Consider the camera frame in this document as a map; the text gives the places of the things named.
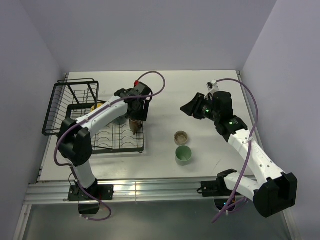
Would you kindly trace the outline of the light green cup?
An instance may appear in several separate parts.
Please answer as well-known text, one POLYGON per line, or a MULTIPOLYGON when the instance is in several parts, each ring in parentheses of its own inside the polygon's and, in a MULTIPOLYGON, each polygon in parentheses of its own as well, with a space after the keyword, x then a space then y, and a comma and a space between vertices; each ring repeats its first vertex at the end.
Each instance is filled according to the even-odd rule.
POLYGON ((181 145, 175 150, 175 161, 179 166, 186 166, 191 162, 192 150, 186 146, 181 145))

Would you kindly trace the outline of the grey-blue ceramic mug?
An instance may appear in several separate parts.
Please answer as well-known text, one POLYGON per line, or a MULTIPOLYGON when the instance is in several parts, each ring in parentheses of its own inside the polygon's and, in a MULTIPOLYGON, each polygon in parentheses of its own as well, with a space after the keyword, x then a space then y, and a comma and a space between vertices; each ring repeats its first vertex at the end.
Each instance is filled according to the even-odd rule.
POLYGON ((116 118, 114 121, 113 121, 113 123, 115 124, 115 125, 123 125, 123 124, 125 124, 126 123, 126 121, 127 121, 127 119, 125 118, 125 117, 118 117, 118 118, 116 118))

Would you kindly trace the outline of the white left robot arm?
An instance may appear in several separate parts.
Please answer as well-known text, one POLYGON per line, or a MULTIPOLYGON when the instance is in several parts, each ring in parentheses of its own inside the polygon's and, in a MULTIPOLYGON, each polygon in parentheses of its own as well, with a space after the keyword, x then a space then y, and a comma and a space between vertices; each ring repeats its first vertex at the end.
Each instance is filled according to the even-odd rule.
POLYGON ((79 194, 91 200, 98 193, 97 178, 92 172, 90 158, 93 154, 92 137, 117 118, 124 117, 141 122, 146 121, 152 90, 144 83, 133 88, 120 89, 106 103, 75 120, 67 117, 61 124, 54 149, 54 161, 58 166, 69 166, 80 182, 79 194), (57 154, 68 163, 58 163, 57 154))

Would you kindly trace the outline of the yellow mug black handle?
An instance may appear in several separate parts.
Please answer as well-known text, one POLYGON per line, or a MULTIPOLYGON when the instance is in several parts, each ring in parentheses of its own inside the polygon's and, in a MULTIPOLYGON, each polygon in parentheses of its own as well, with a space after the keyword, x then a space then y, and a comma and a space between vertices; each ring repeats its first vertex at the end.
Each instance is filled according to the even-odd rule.
POLYGON ((102 105, 103 105, 103 103, 94 104, 94 105, 90 108, 90 112, 93 112, 94 110, 100 108, 102 105))

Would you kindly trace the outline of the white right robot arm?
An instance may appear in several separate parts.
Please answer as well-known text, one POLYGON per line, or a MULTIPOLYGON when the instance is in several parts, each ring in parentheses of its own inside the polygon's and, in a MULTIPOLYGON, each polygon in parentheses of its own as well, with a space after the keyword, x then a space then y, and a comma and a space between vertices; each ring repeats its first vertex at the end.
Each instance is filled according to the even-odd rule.
POLYGON ((252 201, 264 218, 293 207, 296 204, 298 180, 293 173, 285 173, 252 138, 244 121, 234 115, 232 95, 217 91, 205 97, 197 93, 180 108, 186 115, 198 120, 209 119, 215 129, 247 162, 255 180, 240 176, 234 169, 220 172, 214 181, 203 181, 203 197, 231 195, 235 191, 252 201))

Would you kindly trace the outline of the beige speckled cup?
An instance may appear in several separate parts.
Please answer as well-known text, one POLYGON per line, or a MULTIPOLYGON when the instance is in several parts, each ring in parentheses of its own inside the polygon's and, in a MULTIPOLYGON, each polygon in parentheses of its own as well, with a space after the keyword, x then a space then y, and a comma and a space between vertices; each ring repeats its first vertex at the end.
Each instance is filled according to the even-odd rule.
POLYGON ((176 145, 178 146, 183 146, 185 145, 188 140, 189 140, 189 136, 188 134, 185 132, 185 131, 177 131, 175 134, 174 134, 174 142, 176 145))

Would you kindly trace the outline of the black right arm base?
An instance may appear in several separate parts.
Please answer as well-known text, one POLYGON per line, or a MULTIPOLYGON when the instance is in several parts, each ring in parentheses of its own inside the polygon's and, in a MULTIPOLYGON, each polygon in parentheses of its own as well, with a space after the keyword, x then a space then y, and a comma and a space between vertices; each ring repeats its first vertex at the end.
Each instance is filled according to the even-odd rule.
POLYGON ((196 190, 198 194, 201 194, 203 197, 223 197, 230 196, 232 190, 229 190, 226 186, 224 178, 232 173, 236 173, 234 169, 228 169, 223 172, 220 172, 216 180, 202 181, 200 183, 201 187, 196 190))

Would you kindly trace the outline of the brown mug black inside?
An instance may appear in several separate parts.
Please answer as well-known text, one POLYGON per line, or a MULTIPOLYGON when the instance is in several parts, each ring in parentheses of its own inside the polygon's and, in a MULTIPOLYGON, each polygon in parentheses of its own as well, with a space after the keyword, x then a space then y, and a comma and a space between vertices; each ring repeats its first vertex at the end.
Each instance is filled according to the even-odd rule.
POLYGON ((129 128, 132 134, 135 136, 143 127, 143 122, 141 120, 129 119, 129 128))

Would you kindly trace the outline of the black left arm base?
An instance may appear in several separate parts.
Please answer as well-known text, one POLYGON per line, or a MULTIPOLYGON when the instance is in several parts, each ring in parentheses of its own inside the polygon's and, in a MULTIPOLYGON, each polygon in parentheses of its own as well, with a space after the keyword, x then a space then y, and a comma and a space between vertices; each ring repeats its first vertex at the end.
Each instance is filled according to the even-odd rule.
MULTIPOLYGON (((93 185, 84 190, 94 198, 101 200, 101 201, 110 201, 113 199, 114 194, 114 185, 113 184, 99 184, 97 181, 93 183, 93 185)), ((80 187, 79 185, 74 182, 70 188, 67 200, 70 202, 81 202, 81 201, 91 201, 93 198, 91 198, 89 195, 87 195, 80 187)))

